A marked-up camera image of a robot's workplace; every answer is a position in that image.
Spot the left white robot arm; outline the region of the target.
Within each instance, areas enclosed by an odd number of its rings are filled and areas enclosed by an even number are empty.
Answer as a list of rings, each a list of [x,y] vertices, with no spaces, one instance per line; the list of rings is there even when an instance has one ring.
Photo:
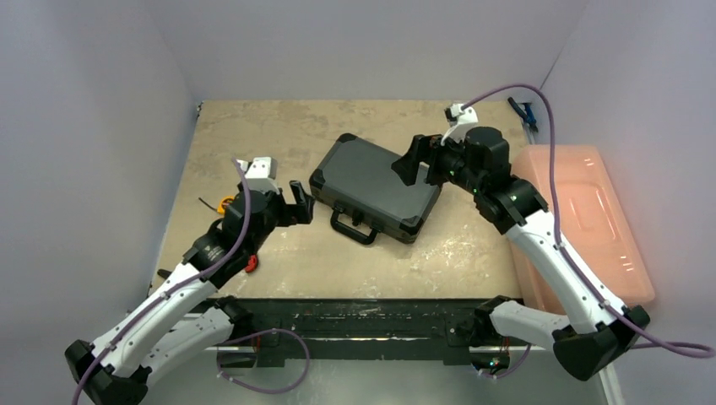
[[[94,404],[139,404],[168,371],[213,346],[259,343],[278,327],[258,329],[253,313],[235,296],[217,299],[196,319],[184,316],[252,264],[277,228],[310,224],[315,200],[299,181],[295,201],[281,189],[242,181],[234,200],[198,237],[171,275],[110,331],[77,340],[64,356],[77,384],[73,403],[85,394]]]

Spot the black poker set case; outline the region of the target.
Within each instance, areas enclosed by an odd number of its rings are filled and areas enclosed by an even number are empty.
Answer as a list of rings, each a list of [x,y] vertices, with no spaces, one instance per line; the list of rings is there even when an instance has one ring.
[[[351,133],[340,135],[309,178],[314,198],[332,209],[331,227],[368,246],[382,233],[412,244],[427,221],[440,186],[406,186],[391,169],[399,155]]]

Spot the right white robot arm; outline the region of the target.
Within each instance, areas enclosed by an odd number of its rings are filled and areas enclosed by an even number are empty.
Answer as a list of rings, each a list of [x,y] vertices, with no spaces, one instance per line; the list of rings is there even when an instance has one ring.
[[[640,305],[628,307],[576,253],[532,183],[511,172],[510,147],[493,127],[475,127],[463,140],[416,135],[391,168],[406,186],[427,166],[425,182],[467,191],[480,215],[516,245],[559,299],[564,315],[498,295],[475,310],[471,340],[516,338],[549,349],[572,377],[587,381],[629,351],[650,323]]]

